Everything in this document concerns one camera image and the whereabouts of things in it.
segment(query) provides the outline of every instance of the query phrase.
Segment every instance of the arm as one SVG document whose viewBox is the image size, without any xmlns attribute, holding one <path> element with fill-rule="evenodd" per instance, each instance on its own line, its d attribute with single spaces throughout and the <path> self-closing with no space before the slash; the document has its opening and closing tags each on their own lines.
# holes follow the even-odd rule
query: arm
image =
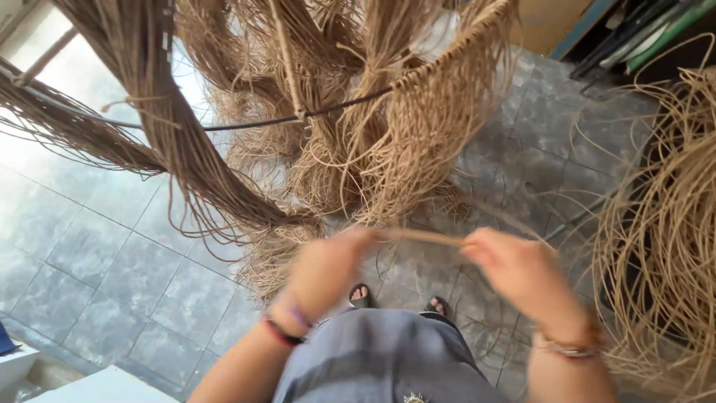
<svg viewBox="0 0 716 403">
<path fill-rule="evenodd" d="M 480 266 L 495 290 L 544 334 L 563 345 L 576 345 L 589 331 L 589 312 L 559 271 L 555 252 L 527 241 L 480 228 L 466 239 L 463 254 Z M 575 360 L 545 347 L 535 332 L 528 367 L 532 402 L 613 402 L 614 390 L 601 357 Z"/>
<path fill-rule="evenodd" d="M 285 289 L 271 304 L 271 317 L 285 333 L 303 337 L 309 323 L 345 297 L 373 233 L 353 228 L 328 240 L 304 245 L 291 266 Z M 259 321 L 204 376 L 189 403 L 267 402 L 271 400 L 292 348 Z"/>
</svg>

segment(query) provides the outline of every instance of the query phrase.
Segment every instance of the gray skirt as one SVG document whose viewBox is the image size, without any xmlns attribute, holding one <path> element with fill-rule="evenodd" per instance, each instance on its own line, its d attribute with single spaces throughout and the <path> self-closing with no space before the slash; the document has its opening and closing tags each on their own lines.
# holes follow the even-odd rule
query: gray skirt
<svg viewBox="0 0 716 403">
<path fill-rule="evenodd" d="M 447 323 L 401 309 L 357 309 L 318 327 L 286 362 L 274 402 L 507 402 Z"/>
</svg>

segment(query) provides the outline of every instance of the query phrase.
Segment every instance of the hand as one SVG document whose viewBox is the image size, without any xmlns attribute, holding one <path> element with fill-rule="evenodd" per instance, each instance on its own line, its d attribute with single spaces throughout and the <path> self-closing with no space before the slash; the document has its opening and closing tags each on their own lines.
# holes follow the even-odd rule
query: hand
<svg viewBox="0 0 716 403">
<path fill-rule="evenodd" d="M 589 316 L 559 270 L 554 249 L 490 227 L 477 229 L 465 243 L 462 254 L 542 331 L 563 342 L 581 336 Z"/>
<path fill-rule="evenodd" d="M 298 308 L 313 323 L 345 298 L 357 278 L 364 253 L 373 244 L 374 232 L 353 227 L 336 237 L 315 240 L 300 248 L 291 264 L 286 288 L 276 297 L 271 313 L 274 320 L 292 335 L 303 336 L 307 329 L 291 318 Z"/>
</svg>

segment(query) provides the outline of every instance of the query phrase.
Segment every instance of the sandal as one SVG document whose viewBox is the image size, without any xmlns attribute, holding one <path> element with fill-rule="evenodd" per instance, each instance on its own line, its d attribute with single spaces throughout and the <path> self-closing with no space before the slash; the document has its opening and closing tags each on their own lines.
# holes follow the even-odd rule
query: sandal
<svg viewBox="0 0 716 403">
<path fill-rule="evenodd" d="M 434 306 L 432 306 L 432 304 L 430 303 L 430 301 L 433 298 L 435 298 L 437 300 L 437 303 L 442 305 L 442 309 L 445 311 L 444 315 L 442 313 L 438 312 L 437 309 Z M 443 315 L 446 318 L 448 317 L 448 314 L 450 313 L 450 309 L 448 308 L 448 302 L 443 297 L 438 297 L 437 295 L 434 295 L 429 300 L 427 300 L 427 305 L 425 306 L 425 310 L 427 312 L 435 312 L 438 315 Z"/>
<path fill-rule="evenodd" d="M 368 289 L 368 294 L 366 294 L 366 296 L 364 296 L 364 297 L 358 298 L 358 299 L 356 299 L 356 300 L 352 300 L 351 297 L 352 297 L 353 294 L 356 292 L 356 290 L 360 290 L 360 289 L 363 288 L 363 287 L 365 287 L 366 289 Z M 369 288 L 367 285 L 363 284 L 363 283 L 356 284 L 356 285 L 351 289 L 351 292 L 348 294 L 348 303 L 349 303 L 350 306 L 352 306 L 353 308 L 373 308 L 373 307 L 375 307 L 375 304 L 373 303 L 373 298 L 372 298 L 372 296 L 370 295 L 370 288 Z"/>
</svg>

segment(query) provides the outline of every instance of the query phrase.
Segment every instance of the person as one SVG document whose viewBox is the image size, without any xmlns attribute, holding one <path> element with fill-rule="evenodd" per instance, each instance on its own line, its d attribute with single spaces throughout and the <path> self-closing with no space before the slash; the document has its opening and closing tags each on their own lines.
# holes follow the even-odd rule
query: person
<svg viewBox="0 0 716 403">
<path fill-rule="evenodd" d="M 448 309 L 442 298 L 431 299 L 427 317 L 358 308 L 312 326 L 342 298 L 367 303 L 370 289 L 351 286 L 375 237 L 354 227 L 304 245 L 286 287 L 189 402 L 506 402 L 479 372 L 457 328 L 435 319 Z M 572 293 L 548 245 L 484 227 L 465 238 L 460 252 L 536 324 L 531 402 L 614 401 L 596 317 Z"/>
</svg>

